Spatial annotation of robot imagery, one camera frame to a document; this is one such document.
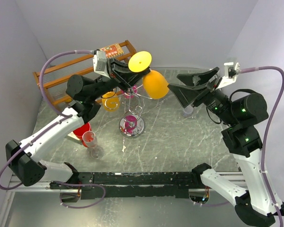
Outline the chrome wine glass rack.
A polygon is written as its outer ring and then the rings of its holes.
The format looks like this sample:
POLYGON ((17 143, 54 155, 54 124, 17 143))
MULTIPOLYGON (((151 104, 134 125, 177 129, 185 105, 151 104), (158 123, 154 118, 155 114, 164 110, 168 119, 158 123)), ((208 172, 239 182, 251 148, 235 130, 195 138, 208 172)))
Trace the chrome wine glass rack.
POLYGON ((119 97, 120 107, 118 109, 124 110, 124 114, 119 121, 119 130, 124 137, 135 138, 140 136, 145 130, 145 121, 142 118, 143 108, 145 107, 144 100, 152 100, 152 98, 148 94, 141 94, 142 89, 142 85, 137 86, 137 94, 129 99, 125 99, 122 96, 121 89, 114 88, 111 90, 116 92, 119 97))

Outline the red plastic cup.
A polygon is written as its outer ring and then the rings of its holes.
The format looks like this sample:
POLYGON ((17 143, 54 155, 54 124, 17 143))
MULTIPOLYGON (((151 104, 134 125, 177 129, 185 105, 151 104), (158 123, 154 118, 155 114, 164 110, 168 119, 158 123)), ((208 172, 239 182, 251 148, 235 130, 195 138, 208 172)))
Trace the red plastic cup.
POLYGON ((83 134, 86 133, 87 131, 91 131, 91 125, 89 122, 74 130, 73 134, 75 135, 76 138, 82 140, 83 134))

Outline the orange wine glass front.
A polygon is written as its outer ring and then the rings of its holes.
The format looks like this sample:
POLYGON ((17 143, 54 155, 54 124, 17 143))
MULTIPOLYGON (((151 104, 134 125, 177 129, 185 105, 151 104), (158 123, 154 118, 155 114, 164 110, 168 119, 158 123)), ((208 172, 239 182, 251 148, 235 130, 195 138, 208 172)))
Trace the orange wine glass front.
POLYGON ((169 92, 168 82, 161 73, 150 69, 151 62, 152 55, 147 51, 140 51, 130 58, 128 67, 135 73, 149 70, 142 78, 142 85, 150 98, 161 99, 169 92))

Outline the pink wine glass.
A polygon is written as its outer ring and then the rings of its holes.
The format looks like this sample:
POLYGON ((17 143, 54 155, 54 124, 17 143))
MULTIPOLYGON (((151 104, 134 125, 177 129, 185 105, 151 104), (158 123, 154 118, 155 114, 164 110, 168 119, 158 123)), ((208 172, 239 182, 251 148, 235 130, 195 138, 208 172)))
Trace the pink wine glass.
POLYGON ((134 85, 132 88, 130 88, 127 91, 122 91, 122 96, 125 99, 133 98, 137 94, 137 86, 134 85))

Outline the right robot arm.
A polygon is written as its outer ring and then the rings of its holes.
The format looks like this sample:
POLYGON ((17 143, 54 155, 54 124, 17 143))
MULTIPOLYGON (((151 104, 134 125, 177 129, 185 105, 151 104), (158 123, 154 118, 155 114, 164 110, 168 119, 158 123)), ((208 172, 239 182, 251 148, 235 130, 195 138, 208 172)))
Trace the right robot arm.
POLYGON ((278 197, 265 165, 266 137, 260 137, 256 124, 270 123, 273 113, 268 113, 264 97, 254 90, 245 89, 246 95, 232 100, 222 88, 236 82, 239 74, 257 69, 219 68, 198 74, 179 74, 181 85, 169 84, 182 107, 204 104, 227 128, 222 131, 223 141, 241 168, 247 187, 240 188, 218 174, 208 164, 192 170, 191 182, 196 188, 207 186, 234 206, 237 216, 252 227, 269 227, 275 216, 284 216, 284 202, 278 197))

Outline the orange wine glass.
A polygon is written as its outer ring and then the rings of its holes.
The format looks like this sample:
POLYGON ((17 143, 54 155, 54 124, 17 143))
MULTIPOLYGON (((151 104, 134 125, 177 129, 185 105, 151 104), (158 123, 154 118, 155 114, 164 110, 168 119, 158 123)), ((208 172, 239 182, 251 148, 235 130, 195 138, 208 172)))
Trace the orange wine glass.
POLYGON ((116 92, 107 92, 101 97, 102 106, 106 111, 114 112, 120 107, 119 97, 116 92))
POLYGON ((150 69, 151 62, 152 55, 147 51, 140 51, 130 58, 128 67, 135 73, 149 70, 142 78, 142 85, 150 98, 161 99, 169 92, 168 82, 161 73, 150 69))

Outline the white card box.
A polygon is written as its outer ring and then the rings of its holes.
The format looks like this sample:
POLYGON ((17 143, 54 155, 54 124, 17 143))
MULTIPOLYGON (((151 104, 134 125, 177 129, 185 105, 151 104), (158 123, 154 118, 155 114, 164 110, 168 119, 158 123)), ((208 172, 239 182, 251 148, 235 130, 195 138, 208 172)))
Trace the white card box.
POLYGON ((73 132, 69 133, 69 134, 66 136, 66 138, 69 139, 69 140, 71 140, 71 141, 73 141, 73 142, 76 142, 76 143, 78 143, 78 144, 81 144, 81 143, 82 143, 82 142, 81 142, 81 139, 79 139, 78 137, 76 137, 76 135, 75 135, 73 132))

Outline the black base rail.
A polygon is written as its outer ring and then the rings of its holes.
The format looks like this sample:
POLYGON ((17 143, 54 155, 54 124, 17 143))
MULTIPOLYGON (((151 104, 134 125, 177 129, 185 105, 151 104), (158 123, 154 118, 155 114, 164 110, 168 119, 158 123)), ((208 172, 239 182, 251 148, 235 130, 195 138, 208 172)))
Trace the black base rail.
POLYGON ((50 189, 81 189, 83 200, 100 198, 105 188, 106 198, 164 197, 189 198, 189 191, 204 189, 192 172, 80 172, 67 181, 69 186, 52 181, 50 189))

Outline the small clear purple cup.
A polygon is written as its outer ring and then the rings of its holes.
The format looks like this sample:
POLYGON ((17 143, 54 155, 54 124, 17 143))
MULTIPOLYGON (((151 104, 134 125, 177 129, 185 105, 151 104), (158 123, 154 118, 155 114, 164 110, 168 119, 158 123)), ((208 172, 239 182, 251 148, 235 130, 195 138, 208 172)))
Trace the small clear purple cup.
POLYGON ((189 105, 189 106, 183 108, 182 115, 184 117, 190 117, 193 113, 193 110, 194 110, 194 108, 191 105, 189 105))

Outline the orange spiral notebook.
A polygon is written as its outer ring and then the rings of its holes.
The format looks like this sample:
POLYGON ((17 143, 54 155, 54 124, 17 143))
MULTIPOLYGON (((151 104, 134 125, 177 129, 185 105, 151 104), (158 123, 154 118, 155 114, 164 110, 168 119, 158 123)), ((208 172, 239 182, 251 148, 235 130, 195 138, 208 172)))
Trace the orange spiral notebook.
POLYGON ((120 44, 111 44, 100 48, 100 51, 105 52, 107 58, 114 58, 124 54, 120 44))

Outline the clear wine glass left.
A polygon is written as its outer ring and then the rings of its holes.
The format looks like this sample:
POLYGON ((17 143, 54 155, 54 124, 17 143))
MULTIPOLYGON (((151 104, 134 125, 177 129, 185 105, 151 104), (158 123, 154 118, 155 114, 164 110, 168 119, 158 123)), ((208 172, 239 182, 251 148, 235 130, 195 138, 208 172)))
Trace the clear wine glass left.
POLYGON ((98 145, 98 140, 93 131, 85 132, 82 136, 82 140, 90 150, 90 154, 94 159, 101 159, 104 156, 104 150, 98 145))

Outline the wooden shelf rack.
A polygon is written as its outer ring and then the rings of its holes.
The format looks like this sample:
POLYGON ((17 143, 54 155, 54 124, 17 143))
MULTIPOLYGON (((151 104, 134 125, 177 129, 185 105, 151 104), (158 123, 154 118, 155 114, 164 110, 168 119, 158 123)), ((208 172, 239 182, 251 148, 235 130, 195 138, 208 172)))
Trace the wooden shelf rack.
MULTIPOLYGON (((136 53, 134 46, 128 41, 118 43, 122 47, 124 54, 116 58, 123 62, 136 53)), ((70 76, 77 74, 87 78, 96 78, 97 74, 93 70, 93 55, 84 54, 78 58, 65 63, 51 66, 45 70, 43 76, 44 91, 51 104, 58 110, 69 103, 72 99, 66 94, 67 81, 70 76)))

